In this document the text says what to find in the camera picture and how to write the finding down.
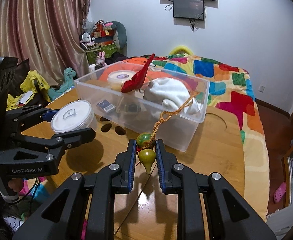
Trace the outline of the small green circuit board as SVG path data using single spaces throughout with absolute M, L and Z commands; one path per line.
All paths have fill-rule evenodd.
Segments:
M 125 114 L 138 114 L 141 111 L 140 104 L 129 103 L 125 105 L 124 112 Z

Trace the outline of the green gourd ornament with cord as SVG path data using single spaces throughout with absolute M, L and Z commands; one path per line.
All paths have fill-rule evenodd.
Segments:
M 147 175 L 151 174 L 151 168 L 152 168 L 153 163 L 155 162 L 155 159 L 156 159 L 156 154 L 155 154 L 155 151 L 153 150 L 153 148 L 156 143 L 156 135 L 159 130 L 159 127 L 161 126 L 161 124 L 170 120 L 172 116 L 181 113 L 181 111 L 185 107 L 191 106 L 193 103 L 193 98 L 196 98 L 196 96 L 198 94 L 199 94 L 199 92 L 192 91 L 189 98 L 177 110 L 175 110 L 175 111 L 162 111 L 160 113 L 158 121 L 153 126 L 152 133 L 150 134 L 150 139 L 145 143 L 145 145 L 143 147 L 140 148 L 140 151 L 138 151 L 138 153 L 137 153 L 138 159 L 139 159 L 138 164 L 143 165 Z M 142 155 L 142 159 L 145 159 L 146 163 L 143 163 L 143 161 L 140 159 L 140 153 L 143 152 L 144 150 L 146 150 L 147 155 Z

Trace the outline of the grey plush cushion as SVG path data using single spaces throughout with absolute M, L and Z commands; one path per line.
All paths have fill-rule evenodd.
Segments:
M 113 41 L 115 46 L 122 50 L 126 46 L 127 42 L 126 29 L 122 23 L 117 21 L 113 21 L 111 27 L 114 31 Z

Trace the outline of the small black wall monitor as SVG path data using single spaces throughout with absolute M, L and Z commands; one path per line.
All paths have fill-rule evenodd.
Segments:
M 203 21 L 205 17 L 204 0 L 172 0 L 173 17 Z

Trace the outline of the colourful patchwork quilt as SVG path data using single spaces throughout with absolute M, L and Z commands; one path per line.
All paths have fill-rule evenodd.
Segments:
M 153 64 L 209 80 L 208 105 L 236 116 L 244 153 L 244 197 L 261 218 L 266 219 L 270 196 L 269 156 L 247 70 L 188 54 L 157 56 L 153 59 Z

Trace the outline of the white round lidded container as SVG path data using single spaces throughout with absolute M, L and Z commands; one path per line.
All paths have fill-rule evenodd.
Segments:
M 71 102 L 55 113 L 51 122 L 54 133 L 66 133 L 83 128 L 96 130 L 96 120 L 91 104 L 86 100 Z

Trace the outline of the small dark blue card box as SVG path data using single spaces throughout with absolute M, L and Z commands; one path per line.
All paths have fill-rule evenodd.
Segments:
M 100 102 L 97 103 L 97 106 L 103 110 L 105 113 L 110 113 L 114 110 L 116 110 L 116 106 L 112 103 L 110 103 L 109 101 L 107 100 L 102 100 Z

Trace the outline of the pink bunny toy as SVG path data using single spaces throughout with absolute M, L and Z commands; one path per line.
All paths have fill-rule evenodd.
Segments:
M 106 67 L 107 66 L 104 51 L 98 52 L 98 55 L 96 57 L 96 66 L 99 66 L 99 67 Z

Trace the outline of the yellow garment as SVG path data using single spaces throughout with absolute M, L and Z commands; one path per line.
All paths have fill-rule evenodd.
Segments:
M 31 106 L 31 101 L 35 99 L 36 95 L 44 100 L 43 105 L 49 103 L 51 102 L 48 95 L 49 89 L 50 85 L 44 77 L 36 70 L 30 70 L 20 85 L 14 84 L 14 82 L 10 85 L 6 110 L 18 109 L 25 105 Z

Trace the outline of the red cloth pouch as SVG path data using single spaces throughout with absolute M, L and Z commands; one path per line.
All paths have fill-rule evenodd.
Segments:
M 134 74 L 134 76 L 130 80 L 126 81 L 123 84 L 121 88 L 122 93 L 129 93 L 134 90 L 139 90 L 143 86 L 149 65 L 153 61 L 154 57 L 155 54 L 152 54 L 148 58 L 147 62 L 144 64 L 143 68 L 136 72 L 136 74 Z

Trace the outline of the green gift box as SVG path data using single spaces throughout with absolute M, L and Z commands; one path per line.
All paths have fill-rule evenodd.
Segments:
M 114 52 L 121 52 L 114 43 L 105 46 L 92 47 L 86 51 L 86 56 L 89 64 L 95 64 L 99 53 L 104 53 L 105 58 L 111 57 Z

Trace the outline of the round tub purple label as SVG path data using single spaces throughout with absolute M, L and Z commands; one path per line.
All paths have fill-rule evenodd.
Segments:
M 134 76 L 135 72 L 131 70 L 116 70 L 108 75 L 107 82 L 111 90 L 121 91 L 123 84 Z

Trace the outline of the white drawstring cloth pouch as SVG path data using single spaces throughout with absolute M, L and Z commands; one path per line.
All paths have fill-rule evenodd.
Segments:
M 178 110 L 189 97 L 184 83 L 170 77 L 153 79 L 144 88 L 144 100 L 157 103 L 170 112 Z

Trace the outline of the pink satin curtain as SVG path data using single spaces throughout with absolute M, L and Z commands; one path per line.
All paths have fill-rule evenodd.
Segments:
M 63 81 L 70 67 L 88 72 L 80 46 L 90 0 L 0 0 L 0 56 L 28 60 L 51 85 Z

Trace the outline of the clear plastic storage bin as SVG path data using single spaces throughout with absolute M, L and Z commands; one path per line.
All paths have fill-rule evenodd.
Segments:
M 106 67 L 95 70 L 75 80 L 75 88 L 81 100 L 90 102 L 95 114 L 102 116 L 112 122 L 129 128 L 137 133 L 151 132 L 154 124 L 158 121 L 162 111 L 168 111 L 157 103 L 144 100 L 144 88 L 153 79 L 170 77 L 182 81 L 189 93 L 199 92 L 194 98 L 200 110 L 197 113 L 188 113 L 185 109 L 174 115 L 170 120 L 159 127 L 156 137 L 164 143 L 179 151 L 186 151 L 197 127 L 206 116 L 208 92 L 210 82 L 200 77 L 190 76 L 181 72 L 150 66 L 143 87 L 136 92 L 122 93 L 111 90 L 107 82 L 108 75 L 116 70 L 131 70 L 135 73 L 142 69 L 142 65 L 128 62 L 116 62 Z M 116 106 L 116 110 L 105 113 L 97 103 L 107 100 Z M 141 106 L 138 114 L 125 114 L 126 104 L 137 103 Z

